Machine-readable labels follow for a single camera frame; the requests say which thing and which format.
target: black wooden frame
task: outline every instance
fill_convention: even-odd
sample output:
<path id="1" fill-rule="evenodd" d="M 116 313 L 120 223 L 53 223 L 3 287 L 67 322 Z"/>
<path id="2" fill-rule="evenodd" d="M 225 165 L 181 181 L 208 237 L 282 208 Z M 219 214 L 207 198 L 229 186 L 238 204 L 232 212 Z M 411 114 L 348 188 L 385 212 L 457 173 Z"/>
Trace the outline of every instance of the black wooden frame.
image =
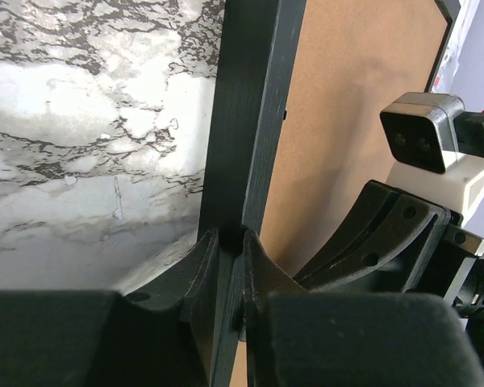
<path id="1" fill-rule="evenodd" d="M 261 229 L 306 1 L 226 1 L 198 236 L 218 227 L 233 257 Z M 448 26 L 425 91 L 461 7 L 435 1 Z"/>
<path id="2" fill-rule="evenodd" d="M 459 10 L 461 10 L 461 4 L 459 0 L 435 0 L 436 5 L 441 11 L 441 14 L 446 20 L 447 26 L 444 30 L 443 40 L 441 41 L 441 45 L 439 46 L 439 50 L 437 51 L 436 61 L 432 66 L 432 71 L 430 72 L 430 76 L 428 77 L 427 85 L 425 86 L 425 91 L 430 92 L 432 87 L 434 86 L 434 82 L 436 81 L 437 71 L 441 66 L 441 61 L 443 60 L 444 53 L 446 52 L 446 48 L 449 45 L 449 39 L 452 34 L 453 27 L 455 25 L 455 21 L 457 19 L 457 15 L 459 15 Z"/>

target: marble wall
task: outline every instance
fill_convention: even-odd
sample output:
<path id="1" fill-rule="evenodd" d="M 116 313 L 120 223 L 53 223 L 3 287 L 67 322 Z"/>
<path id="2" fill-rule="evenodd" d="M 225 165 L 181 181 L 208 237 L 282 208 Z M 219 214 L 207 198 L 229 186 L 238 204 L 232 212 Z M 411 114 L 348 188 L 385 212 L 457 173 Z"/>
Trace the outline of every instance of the marble wall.
<path id="1" fill-rule="evenodd" d="M 0 289 L 125 290 L 193 243 L 222 17 L 0 0 Z"/>

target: brown cardboard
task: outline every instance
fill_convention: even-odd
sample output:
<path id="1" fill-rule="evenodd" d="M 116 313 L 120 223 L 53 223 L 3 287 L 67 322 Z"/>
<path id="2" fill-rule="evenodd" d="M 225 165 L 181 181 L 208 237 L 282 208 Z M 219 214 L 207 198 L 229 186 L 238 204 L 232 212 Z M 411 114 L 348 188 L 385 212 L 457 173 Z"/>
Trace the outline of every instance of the brown cardboard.
<path id="1" fill-rule="evenodd" d="M 378 113 L 422 91 L 447 23 L 434 0 L 307 0 L 261 239 L 296 273 L 393 159 Z M 247 385 L 245 347 L 232 386 Z"/>

